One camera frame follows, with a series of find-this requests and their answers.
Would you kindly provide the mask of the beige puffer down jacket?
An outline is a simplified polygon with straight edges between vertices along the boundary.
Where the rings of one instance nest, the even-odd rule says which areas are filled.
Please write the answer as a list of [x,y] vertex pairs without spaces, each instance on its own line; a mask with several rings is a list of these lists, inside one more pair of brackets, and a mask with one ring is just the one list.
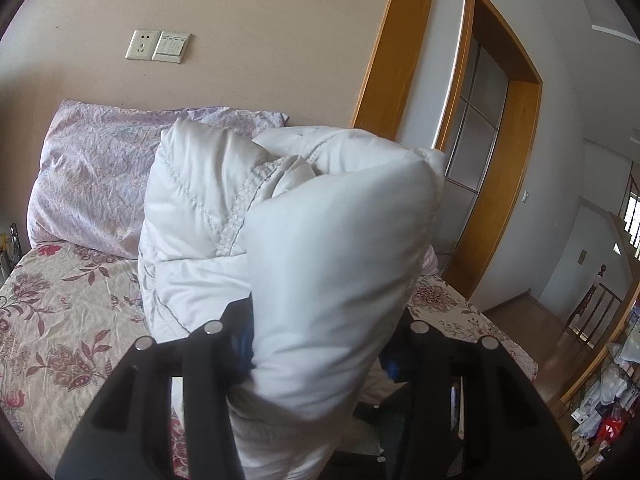
[[444,156],[358,129],[254,139],[180,119],[160,137],[138,272],[152,336],[253,301],[252,368],[231,390],[250,479],[314,479],[421,272]]

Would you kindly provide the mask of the cluttered wooden shelf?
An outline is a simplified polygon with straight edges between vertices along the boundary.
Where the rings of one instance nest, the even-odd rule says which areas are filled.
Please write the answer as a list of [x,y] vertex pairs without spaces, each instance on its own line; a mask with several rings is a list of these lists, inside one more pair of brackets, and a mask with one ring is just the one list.
[[639,420],[639,282],[633,281],[599,343],[560,395],[562,416],[573,424],[570,447],[585,479],[625,444]]

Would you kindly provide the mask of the floral bed sheet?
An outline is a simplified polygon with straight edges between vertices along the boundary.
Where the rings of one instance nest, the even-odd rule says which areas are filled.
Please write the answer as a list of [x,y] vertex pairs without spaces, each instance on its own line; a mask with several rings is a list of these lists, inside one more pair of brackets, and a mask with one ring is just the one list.
[[40,245],[1,287],[1,408],[47,473],[104,380],[148,329],[137,263]]

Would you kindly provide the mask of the wooden stair railing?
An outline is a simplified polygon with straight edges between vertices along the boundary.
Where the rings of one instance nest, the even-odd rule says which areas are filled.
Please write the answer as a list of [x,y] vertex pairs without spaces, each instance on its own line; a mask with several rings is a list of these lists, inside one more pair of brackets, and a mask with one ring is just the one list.
[[592,349],[601,340],[622,298],[604,284],[606,265],[600,269],[587,292],[568,318],[565,328]]

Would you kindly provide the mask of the glass panel door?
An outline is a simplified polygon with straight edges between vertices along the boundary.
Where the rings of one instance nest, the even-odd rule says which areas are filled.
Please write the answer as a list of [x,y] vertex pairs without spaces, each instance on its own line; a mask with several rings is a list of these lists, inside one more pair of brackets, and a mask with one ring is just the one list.
[[471,41],[450,137],[445,192],[432,245],[439,270],[450,263],[480,196],[506,105],[509,78],[488,51]]

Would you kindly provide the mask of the lilac floral duvet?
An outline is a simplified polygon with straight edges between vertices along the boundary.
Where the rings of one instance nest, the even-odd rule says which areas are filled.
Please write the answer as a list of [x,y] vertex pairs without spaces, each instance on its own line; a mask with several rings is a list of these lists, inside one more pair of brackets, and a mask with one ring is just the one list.
[[134,110],[65,100],[44,137],[29,196],[26,230],[32,247],[67,242],[137,258],[155,151],[162,132],[180,118],[247,139],[288,123],[288,114],[270,110]]

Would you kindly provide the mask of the white wall switch plate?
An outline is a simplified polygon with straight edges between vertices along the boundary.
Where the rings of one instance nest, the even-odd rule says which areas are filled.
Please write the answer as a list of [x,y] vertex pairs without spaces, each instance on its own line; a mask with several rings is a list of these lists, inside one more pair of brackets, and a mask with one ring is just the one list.
[[190,38],[191,35],[188,32],[165,32],[163,30],[152,54],[152,60],[180,64],[186,54]]

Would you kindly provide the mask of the white wall socket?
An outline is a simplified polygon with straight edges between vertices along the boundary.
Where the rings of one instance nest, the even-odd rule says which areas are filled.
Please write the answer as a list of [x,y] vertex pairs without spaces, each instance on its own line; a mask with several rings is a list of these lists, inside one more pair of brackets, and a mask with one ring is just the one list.
[[151,61],[159,39],[159,30],[136,29],[125,54],[126,60]]

